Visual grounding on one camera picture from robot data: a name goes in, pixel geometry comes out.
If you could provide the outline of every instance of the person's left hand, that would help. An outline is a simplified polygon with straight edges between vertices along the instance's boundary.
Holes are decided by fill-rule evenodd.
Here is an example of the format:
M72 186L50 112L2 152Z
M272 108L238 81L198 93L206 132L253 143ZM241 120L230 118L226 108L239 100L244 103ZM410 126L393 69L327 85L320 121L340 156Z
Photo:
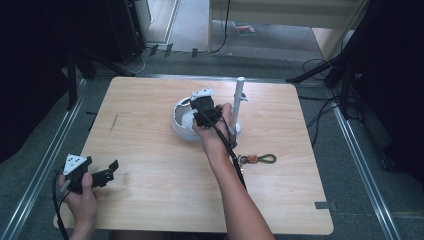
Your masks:
M60 175L59 184L65 184L65 176ZM74 215L75 227L70 239L91 239L96 227L97 219L97 194L93 192L93 177L90 173L85 173L82 177L82 194L71 192L64 202Z

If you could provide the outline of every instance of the person's right hand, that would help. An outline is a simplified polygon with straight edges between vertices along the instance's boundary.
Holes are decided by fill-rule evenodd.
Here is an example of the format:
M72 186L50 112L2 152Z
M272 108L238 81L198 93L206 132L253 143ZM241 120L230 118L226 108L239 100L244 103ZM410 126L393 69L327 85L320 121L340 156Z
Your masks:
M215 124L215 126L224 134L228 141L228 129L222 118L225 119L225 121L230 124L233 129L236 129L235 123L233 122L233 114L231 113L231 108L232 106L230 103L222 105L221 120ZM216 133L213 127L198 127L196 120L193 118L193 130L197 134L199 134L202 142L203 151L205 152L206 156L208 157L211 163L220 159L228 160L229 154L227 148L225 147L224 143L219 138L218 134Z
M65 184L65 176L60 175L59 184ZM96 227L97 219L97 195L92 190L93 177L86 172L82 177L82 194L70 192L65 198L75 219L75 227L70 239L91 239Z

